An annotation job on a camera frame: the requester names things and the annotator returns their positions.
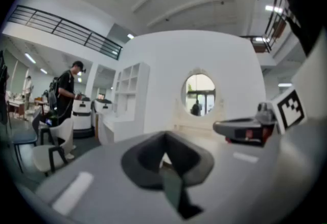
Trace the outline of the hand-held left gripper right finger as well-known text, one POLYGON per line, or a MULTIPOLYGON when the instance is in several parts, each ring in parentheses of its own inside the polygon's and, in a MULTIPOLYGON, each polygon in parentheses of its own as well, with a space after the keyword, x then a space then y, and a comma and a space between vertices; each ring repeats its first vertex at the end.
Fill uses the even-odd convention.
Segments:
POLYGON ((165 207, 165 223, 270 223, 265 192, 278 155, 278 136, 265 147, 165 133, 174 167, 186 162, 180 204, 187 218, 165 207))

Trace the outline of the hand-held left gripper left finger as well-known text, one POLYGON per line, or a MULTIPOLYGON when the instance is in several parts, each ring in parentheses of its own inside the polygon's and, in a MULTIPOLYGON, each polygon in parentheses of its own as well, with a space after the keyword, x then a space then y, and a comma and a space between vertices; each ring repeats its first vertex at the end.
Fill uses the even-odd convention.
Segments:
POLYGON ((183 223, 162 191, 136 186, 121 167, 123 154, 147 140, 141 135, 94 148, 46 178, 36 195, 52 206, 79 173, 92 175, 92 182, 73 197, 74 206, 66 217, 75 223, 183 223))

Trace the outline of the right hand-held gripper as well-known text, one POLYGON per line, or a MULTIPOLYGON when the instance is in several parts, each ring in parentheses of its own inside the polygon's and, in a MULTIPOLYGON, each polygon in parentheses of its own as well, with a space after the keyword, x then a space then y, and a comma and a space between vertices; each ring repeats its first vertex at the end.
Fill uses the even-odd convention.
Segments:
POLYGON ((284 135, 292 126, 307 120, 307 115, 295 88, 290 87, 273 100, 261 102, 255 118, 240 118, 217 121, 213 130, 224 136, 227 143, 264 147, 277 132, 284 135))

